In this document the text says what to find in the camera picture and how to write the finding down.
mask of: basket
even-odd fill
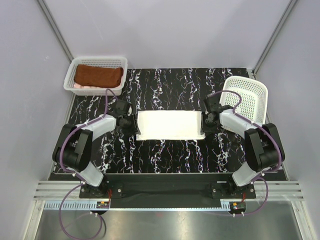
[[[123,68],[123,76],[121,79],[120,86],[110,88],[115,95],[119,96],[122,92],[122,88],[126,82],[127,70],[128,70],[128,60],[125,57],[107,57],[107,56],[84,56],[77,57],[72,60],[68,72],[66,73],[63,88],[65,90],[71,91],[78,96],[92,96],[98,95],[102,96],[106,94],[106,88],[74,88],[75,84],[75,74],[77,66],[79,64],[84,64],[92,67],[102,67],[102,68]]]
[[[256,123],[264,124],[267,115],[268,89],[267,87],[251,78],[231,76],[225,80],[223,90],[237,92],[242,97],[242,102],[236,108],[236,112]],[[239,97],[231,92],[223,92],[220,104],[234,107],[239,102]]]

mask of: gray wall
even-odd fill
[[[253,68],[289,0],[45,0],[74,57]]]
[[[300,0],[258,72],[269,90],[290,179],[298,180],[320,237],[320,1]]]
[[[19,240],[65,118],[69,62],[35,0],[2,1],[0,33],[0,239]]]

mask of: black and white marble pattern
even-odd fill
[[[203,111],[203,100],[222,90],[232,75],[248,77],[245,68],[130,69],[119,99],[132,103],[137,111]],[[111,106],[115,98],[108,99]],[[92,120],[104,108],[104,96],[76,96],[69,123]],[[91,154],[91,161],[103,173],[233,172],[244,160],[241,137],[223,128],[204,140],[145,141],[116,129],[96,139]],[[62,173],[58,165],[54,173]]]

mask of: white towel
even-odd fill
[[[139,140],[201,140],[201,112],[182,110],[138,111]]]

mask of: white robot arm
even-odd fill
[[[113,110],[102,119],[75,132],[62,153],[63,165],[76,172],[87,184],[100,187],[104,175],[90,161],[92,142],[103,134],[113,131],[116,126],[120,127],[125,134],[139,133],[136,117],[131,112],[132,106],[130,103],[118,100]],[[64,141],[80,125],[82,124],[66,124],[62,127],[52,154],[53,161],[60,163],[60,153]]]
[[[213,97],[204,100],[206,112],[202,113],[202,132],[216,133],[218,126],[232,129],[244,139],[246,162],[232,174],[231,188],[236,189],[250,184],[262,172],[273,168],[279,163],[279,155],[271,140],[259,129],[262,127],[276,142],[284,161],[285,153],[277,127],[272,124],[248,122],[237,116],[229,105],[221,106]]]

